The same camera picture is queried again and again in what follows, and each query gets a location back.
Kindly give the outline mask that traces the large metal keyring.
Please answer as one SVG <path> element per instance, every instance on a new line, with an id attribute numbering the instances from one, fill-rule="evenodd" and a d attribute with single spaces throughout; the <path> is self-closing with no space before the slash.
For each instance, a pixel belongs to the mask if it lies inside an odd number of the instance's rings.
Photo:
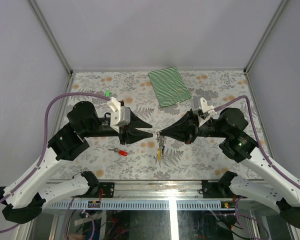
<path id="1" fill-rule="evenodd" d="M 164 153 L 165 153 L 166 141 L 165 141 L 164 136 L 162 136 L 160 132 L 156 133 L 156 141 L 157 141 L 157 144 L 158 144 L 158 149 L 161 148 L 161 150 L 162 150 L 162 154 L 161 154 L 161 160 L 162 160 L 163 157 L 164 157 Z"/>

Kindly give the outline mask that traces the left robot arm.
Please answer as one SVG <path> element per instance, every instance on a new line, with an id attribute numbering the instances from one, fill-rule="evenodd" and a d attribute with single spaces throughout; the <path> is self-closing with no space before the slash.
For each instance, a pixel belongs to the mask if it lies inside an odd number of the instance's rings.
<path id="1" fill-rule="evenodd" d="M 12 223 L 25 224 L 35 219 L 49 205 L 70 197 L 95 197 L 100 182 L 92 171 L 82 171 L 72 179 L 54 186 L 46 182 L 61 168 L 71 164 L 90 145 L 87 138 L 118 137 L 120 144 L 130 145 L 151 138 L 151 124 L 137 117 L 122 101 L 110 100 L 110 112 L 97 115 L 90 101 L 80 101 L 67 114 L 68 123 L 49 141 L 45 152 L 15 182 L 0 187 L 2 214 Z"/>

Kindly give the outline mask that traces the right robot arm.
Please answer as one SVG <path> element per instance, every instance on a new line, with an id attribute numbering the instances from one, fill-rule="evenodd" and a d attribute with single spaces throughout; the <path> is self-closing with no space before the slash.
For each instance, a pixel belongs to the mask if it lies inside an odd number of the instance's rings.
<path id="1" fill-rule="evenodd" d="M 187 145 L 196 138 L 222 138 L 222 153 L 236 163 L 257 173 L 269 186 L 245 180 L 228 171 L 218 182 L 223 197 L 232 194 L 257 201 L 275 210 L 291 226 L 300 229 L 300 179 L 269 157 L 257 142 L 245 132 L 248 121 L 238 108 L 228 107 L 219 117 L 202 119 L 189 110 L 181 119 L 161 130 L 161 136 Z"/>

